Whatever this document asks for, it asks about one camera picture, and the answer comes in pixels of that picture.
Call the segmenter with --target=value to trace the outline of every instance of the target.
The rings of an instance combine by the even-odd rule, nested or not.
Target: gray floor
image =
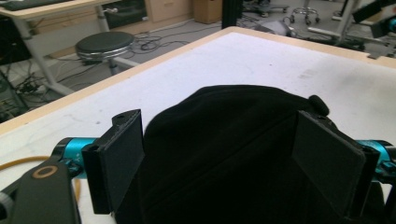
[[[297,14],[295,16],[295,22],[290,23],[292,10],[301,7],[304,0],[273,0],[272,3],[289,5],[289,11],[284,13],[281,9],[274,9],[269,13],[268,18],[263,18],[256,13],[244,13],[244,17],[238,21],[238,26],[253,29],[258,24],[265,24],[269,21],[283,21],[299,38],[331,39],[326,35],[308,32],[303,15]],[[343,4],[342,0],[312,0],[310,7],[319,12],[320,22],[316,23],[315,20],[312,19],[311,26],[328,31],[336,31],[340,21],[332,20],[332,16],[340,12]],[[190,20],[166,27],[159,31],[140,34],[136,36],[134,52],[123,55],[123,57],[137,63],[144,63],[192,41],[213,34],[219,31],[220,27],[221,22],[202,24]],[[363,25],[352,24],[348,31],[353,35],[371,36],[370,29]],[[395,41],[395,38],[391,36],[385,36],[384,38],[387,39],[386,42]],[[383,44],[370,43],[366,45],[366,50],[373,54],[385,55],[388,54],[386,52],[388,49],[389,47]],[[49,64],[49,68],[55,74],[55,78],[60,83],[75,91],[110,77],[110,72],[105,63],[84,66],[75,55],[68,55],[61,59],[52,59],[49,61]],[[16,63],[11,66],[10,71],[12,72],[13,69],[18,70],[18,68],[24,67],[24,69],[19,72],[27,72],[26,66],[26,63],[22,63],[22,65],[21,63]],[[40,85],[42,81],[40,72],[35,72],[34,76],[35,78],[33,78],[33,80],[35,82],[33,83]],[[42,87],[36,92],[25,93],[23,95],[23,99],[32,109],[59,99],[60,97],[62,96],[52,91],[45,90]]]

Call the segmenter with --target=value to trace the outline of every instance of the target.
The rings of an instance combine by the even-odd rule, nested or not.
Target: stool leg
[[[114,62],[113,59],[108,60],[108,67],[110,68],[111,76],[114,76],[119,72],[117,64]]]

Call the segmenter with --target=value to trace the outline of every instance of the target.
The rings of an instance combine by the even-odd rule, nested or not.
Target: metal stand
[[[308,27],[308,31],[322,34],[322,35],[330,35],[332,37],[336,37],[338,42],[344,41],[346,37],[347,28],[351,24],[352,18],[352,10],[355,9],[361,0],[349,0],[346,4],[343,17],[341,19],[341,23],[338,25],[338,29],[336,32],[326,31],[318,28]]]
[[[293,12],[291,13],[290,16],[290,22],[294,23],[295,19],[294,19],[294,14],[303,14],[305,15],[305,24],[310,25],[311,24],[311,20],[309,20],[309,15],[313,14],[316,15],[315,17],[315,22],[319,22],[320,21],[320,17],[318,12],[309,7],[309,0],[305,0],[304,1],[304,6],[303,7],[297,7],[293,10]]]

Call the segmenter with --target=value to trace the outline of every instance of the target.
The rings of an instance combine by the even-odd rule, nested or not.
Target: black padded jaw
[[[140,110],[112,121],[102,137],[82,149],[95,214],[117,212],[144,158]]]
[[[292,157],[340,217],[361,215],[379,154],[322,116],[300,111]]]

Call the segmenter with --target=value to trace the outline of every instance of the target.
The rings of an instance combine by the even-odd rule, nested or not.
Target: floor
[[[320,17],[320,22],[315,22],[315,18],[311,19],[311,26],[327,31],[336,31],[340,21],[332,20],[332,17],[340,13],[344,4],[343,2],[343,0],[311,1],[309,6],[316,9]],[[281,9],[274,9],[269,13],[267,18],[261,17],[261,15],[256,13],[244,13],[243,18],[238,20],[237,25],[254,29],[257,26],[266,26],[271,21],[282,21],[289,26],[298,38],[312,38],[316,40],[331,39],[329,36],[318,35],[307,31],[308,26],[305,24],[303,15],[296,14],[294,23],[290,22],[292,10],[301,7],[303,3],[304,0],[273,0],[272,4],[289,5],[288,12],[284,13]],[[212,24],[202,24],[190,20],[161,30],[139,34],[136,36],[134,51],[123,55],[123,58],[137,63],[144,63],[192,41],[213,34],[220,29],[220,21]],[[358,24],[352,24],[348,33],[365,37],[370,37],[371,35],[368,26]],[[383,38],[386,43],[396,43],[394,36],[385,36]],[[391,52],[389,44],[368,43],[365,47],[365,50],[373,55],[387,55]],[[8,71],[8,74],[13,74],[13,77],[18,77],[19,80],[25,80],[22,84],[16,84],[16,89],[21,93],[21,98],[29,106],[29,110],[62,97],[55,92],[46,90],[41,85],[43,78],[31,62],[14,63],[10,66],[3,66],[1,69],[2,71]],[[59,59],[49,59],[49,69],[55,74],[56,80],[75,91],[110,77],[110,72],[105,63],[83,65],[76,55],[67,55]]]

